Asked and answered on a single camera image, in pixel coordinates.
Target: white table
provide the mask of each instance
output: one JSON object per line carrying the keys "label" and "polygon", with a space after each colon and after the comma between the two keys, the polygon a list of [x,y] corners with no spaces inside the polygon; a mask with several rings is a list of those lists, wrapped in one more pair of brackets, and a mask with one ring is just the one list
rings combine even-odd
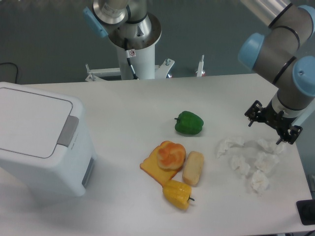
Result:
{"label": "white table", "polygon": [[[244,112],[257,99],[268,104],[276,88],[257,75],[32,85],[79,97],[98,160],[86,194],[40,206],[16,178],[0,170],[0,229],[3,235],[45,236],[244,236],[310,231],[303,226],[296,201],[311,199],[296,145],[285,156],[262,196],[249,179],[229,167],[229,157],[215,158],[227,136],[277,139],[275,130],[249,121]],[[174,117],[200,115],[204,130],[184,137]],[[162,195],[161,186],[139,164],[164,140],[187,152],[204,153],[196,199],[182,212]],[[181,172],[175,179],[181,180]]]}

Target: black cable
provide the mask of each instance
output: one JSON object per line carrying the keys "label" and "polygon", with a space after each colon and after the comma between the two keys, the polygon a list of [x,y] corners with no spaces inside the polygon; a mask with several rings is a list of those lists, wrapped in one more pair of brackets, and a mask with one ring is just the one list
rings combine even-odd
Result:
{"label": "black cable", "polygon": [[314,233],[315,232],[315,230],[313,230],[313,231],[309,231],[307,234],[305,234],[304,236],[310,236],[312,233]]}
{"label": "black cable", "polygon": [[[128,44],[128,39],[125,38],[125,51],[128,50],[128,49],[127,49],[127,44]],[[132,75],[133,75],[133,79],[134,79],[134,80],[138,80],[139,77],[136,75],[136,72],[134,71],[134,68],[133,68],[133,66],[132,66],[132,64],[131,64],[130,58],[127,58],[127,62],[128,62],[128,65],[130,66],[130,69],[131,69],[131,72],[132,72]]]}
{"label": "black cable", "polygon": [[3,63],[0,63],[0,65],[13,65],[13,66],[15,66],[16,74],[15,74],[15,81],[14,82],[17,84],[18,83],[18,74],[19,74],[19,68],[18,68],[17,64],[12,63],[12,62],[3,62]]}

